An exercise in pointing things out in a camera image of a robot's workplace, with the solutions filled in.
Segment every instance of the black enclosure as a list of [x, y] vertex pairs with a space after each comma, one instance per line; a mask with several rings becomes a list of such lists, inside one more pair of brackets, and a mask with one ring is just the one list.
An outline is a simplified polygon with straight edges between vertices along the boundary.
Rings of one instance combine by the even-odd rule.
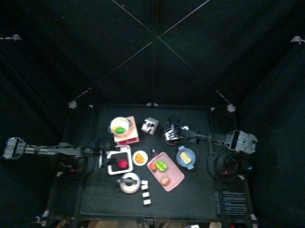
[[[291, 40], [305, 39], [304, 12], [303, 0], [2, 0], [2, 148], [14, 136], [56, 145], [71, 102], [233, 104], [238, 129], [258, 139], [256, 216], [303, 226], [305, 43]], [[2, 227], [42, 215], [52, 163], [2, 161]]]

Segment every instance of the black tablecloth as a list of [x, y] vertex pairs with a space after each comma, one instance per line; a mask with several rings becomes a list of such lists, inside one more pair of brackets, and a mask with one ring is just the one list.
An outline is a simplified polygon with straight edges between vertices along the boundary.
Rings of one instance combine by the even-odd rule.
[[[154, 217], [185, 220], [213, 220], [217, 218], [216, 210], [216, 182], [208, 174], [206, 159], [210, 154], [208, 142], [181, 142], [177, 146], [165, 143], [164, 132], [169, 128], [168, 117], [170, 114], [180, 115], [180, 123], [189, 126], [190, 130], [209, 134], [217, 130], [218, 134], [234, 129], [233, 115], [225, 110], [210, 108], [180, 108], [180, 107], [134, 107], [98, 105], [93, 108], [75, 110], [71, 113], [70, 122], [65, 134], [65, 141], [73, 144], [89, 145], [98, 138], [115, 145], [114, 136], [107, 132], [107, 127], [115, 117], [134, 116], [139, 142], [130, 144], [133, 153], [135, 151], [149, 152], [157, 148], [165, 151], [176, 160], [176, 154], [181, 145], [196, 152], [197, 162], [194, 169], [180, 167], [185, 179], [173, 191], [165, 191], [146, 166], [135, 166], [134, 171], [142, 180], [149, 181], [149, 193], [151, 204], [143, 205], [142, 191], [126, 194], [119, 188], [115, 180], [122, 175], [109, 175], [106, 168], [98, 168], [87, 177], [82, 196], [79, 216], [90, 218], [110, 217]], [[159, 121], [154, 135], [141, 130], [143, 120], [154, 118]]]

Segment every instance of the black table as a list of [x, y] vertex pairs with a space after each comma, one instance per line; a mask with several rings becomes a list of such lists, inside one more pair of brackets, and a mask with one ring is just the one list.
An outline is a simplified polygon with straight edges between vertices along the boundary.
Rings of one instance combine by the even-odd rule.
[[[181, 145], [193, 149], [197, 156], [196, 168], [180, 167], [185, 179], [173, 191], [165, 191], [147, 166], [134, 167], [142, 180], [149, 180], [151, 204], [143, 205], [142, 191], [126, 194], [115, 180], [122, 175], [109, 175], [106, 167], [98, 168], [91, 160], [93, 173], [81, 180], [56, 177], [50, 209], [54, 217], [73, 216], [78, 220], [94, 219], [157, 219], [181, 221], [220, 220], [217, 210], [217, 182], [208, 172], [208, 158], [213, 153], [209, 142], [181, 142], [177, 146], [165, 143], [164, 133], [169, 128], [169, 115], [180, 115], [180, 123], [192, 131], [206, 134], [226, 134], [236, 130], [234, 113], [226, 107], [146, 107], [141, 105], [94, 105], [79, 106], [71, 110], [63, 141], [82, 146], [94, 145], [101, 138], [115, 145], [114, 136], [107, 128], [115, 117], [134, 116], [139, 142], [130, 144], [135, 151], [150, 151], [157, 148], [165, 151], [176, 164], [176, 154]], [[143, 120], [154, 118], [159, 121], [154, 135], [141, 130]]]

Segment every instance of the yellow food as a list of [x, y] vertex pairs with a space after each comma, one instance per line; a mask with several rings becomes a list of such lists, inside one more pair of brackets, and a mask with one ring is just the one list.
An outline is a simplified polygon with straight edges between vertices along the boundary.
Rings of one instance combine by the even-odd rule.
[[166, 185], [169, 184], [169, 182], [170, 182], [169, 177], [164, 177], [164, 178], [159, 180], [159, 182], [161, 182], [161, 184], [162, 184], [164, 186], [166, 186]]
[[137, 154], [137, 163], [143, 163], [145, 162], [145, 157], [138, 153]]
[[186, 164], [189, 164], [192, 162], [192, 159], [185, 152], [181, 153], [180, 157], [182, 158], [182, 160]]

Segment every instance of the toy food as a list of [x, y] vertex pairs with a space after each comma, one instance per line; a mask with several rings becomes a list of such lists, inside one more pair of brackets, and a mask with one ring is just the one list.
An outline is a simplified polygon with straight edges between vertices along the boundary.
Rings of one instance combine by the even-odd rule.
[[115, 132], [115, 133], [118, 133], [118, 134], [122, 134], [122, 133], [126, 132], [126, 129], [125, 129], [123, 127], [121, 127], [121, 126], [115, 126], [115, 127], [113, 128], [113, 132]]
[[182, 158], [182, 160], [186, 164], [189, 164], [192, 162], [192, 159], [185, 152], [181, 153], [180, 157]]
[[165, 172], [168, 170], [168, 164], [162, 160], [158, 160], [157, 166], [161, 172]]
[[121, 159], [118, 162], [119, 168], [125, 169], [129, 166], [129, 162], [125, 159]]
[[159, 183], [161, 183], [164, 186], [168, 185], [169, 182], [170, 182], [169, 177], [164, 177], [164, 178], [159, 180]]
[[151, 163], [151, 164], [149, 165], [149, 169], [150, 169], [153, 172], [157, 172], [157, 170], [158, 170], [157, 164], [155, 164], [155, 163]]
[[137, 163], [143, 163], [145, 157], [141, 155], [141, 153], [137, 154]]

